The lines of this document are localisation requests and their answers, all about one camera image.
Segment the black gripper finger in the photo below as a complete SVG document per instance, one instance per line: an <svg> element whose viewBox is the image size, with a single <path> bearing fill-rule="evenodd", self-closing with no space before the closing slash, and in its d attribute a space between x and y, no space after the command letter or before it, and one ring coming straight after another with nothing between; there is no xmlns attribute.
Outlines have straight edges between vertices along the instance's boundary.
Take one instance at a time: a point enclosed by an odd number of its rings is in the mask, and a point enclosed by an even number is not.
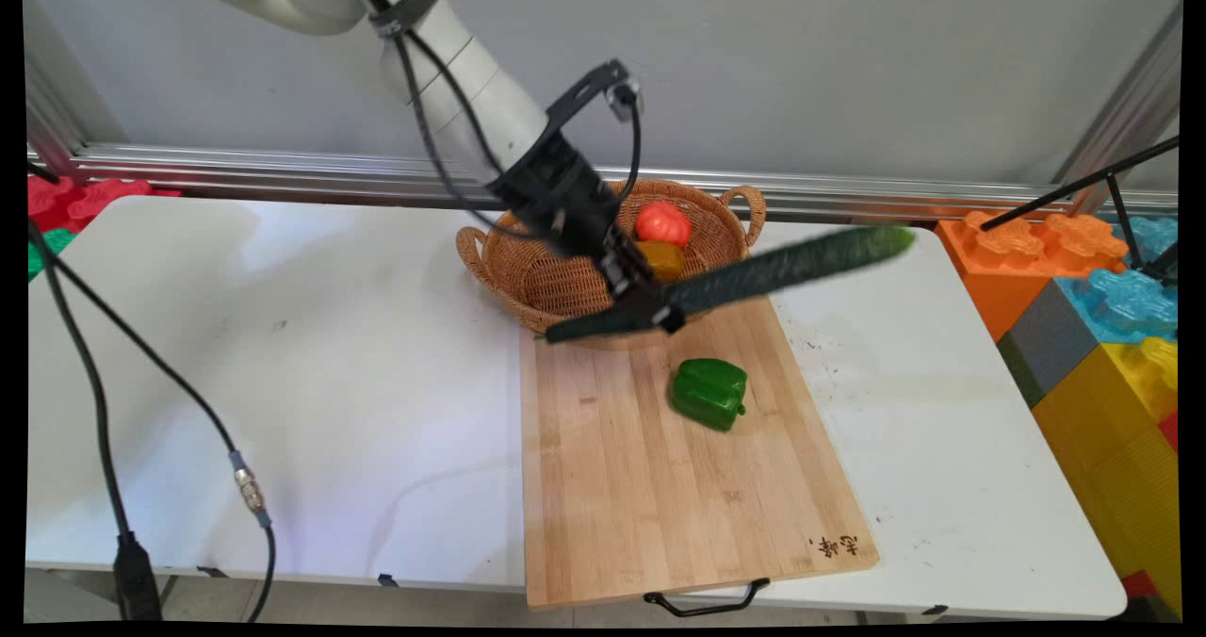
<svg viewBox="0 0 1206 637"><path fill-rule="evenodd" d="M620 226L611 226L603 238L603 277L613 299L624 298L630 290L660 290L645 255Z"/></svg>
<svg viewBox="0 0 1206 637"><path fill-rule="evenodd" d="M651 327L672 334L686 323L686 314L675 299L675 286L645 285L644 302L645 320Z"/></svg>

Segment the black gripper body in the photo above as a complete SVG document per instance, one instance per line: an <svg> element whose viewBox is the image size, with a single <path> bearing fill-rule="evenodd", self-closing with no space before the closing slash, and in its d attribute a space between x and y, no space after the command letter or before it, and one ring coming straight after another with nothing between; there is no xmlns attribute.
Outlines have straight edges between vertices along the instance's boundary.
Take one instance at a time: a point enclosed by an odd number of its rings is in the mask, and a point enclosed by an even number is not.
<svg viewBox="0 0 1206 637"><path fill-rule="evenodd" d="M496 150L488 153L498 176L486 189L507 204L523 228L497 223L494 232L513 240L543 242L561 258L586 256L601 262L627 251L627 234L619 224L619 195L560 132L539 139L507 170L500 169Z"/></svg>

